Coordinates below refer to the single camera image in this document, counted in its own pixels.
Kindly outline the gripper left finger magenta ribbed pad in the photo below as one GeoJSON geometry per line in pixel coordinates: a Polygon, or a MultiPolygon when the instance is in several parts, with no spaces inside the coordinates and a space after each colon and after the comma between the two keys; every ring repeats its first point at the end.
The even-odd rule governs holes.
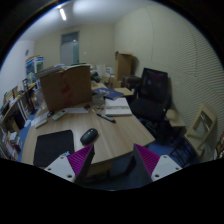
{"type": "Polygon", "coordinates": [[[69,156],[60,155],[45,171],[72,183],[83,183],[94,155],[94,145],[91,144],[69,156]]]}

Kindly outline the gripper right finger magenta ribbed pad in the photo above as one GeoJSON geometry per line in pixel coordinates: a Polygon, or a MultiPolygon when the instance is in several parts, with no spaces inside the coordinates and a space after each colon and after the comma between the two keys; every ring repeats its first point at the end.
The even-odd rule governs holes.
{"type": "Polygon", "coordinates": [[[134,145],[133,153],[135,160],[144,167],[152,181],[157,181],[181,170],[181,167],[168,155],[159,156],[138,144],[134,145]]]}

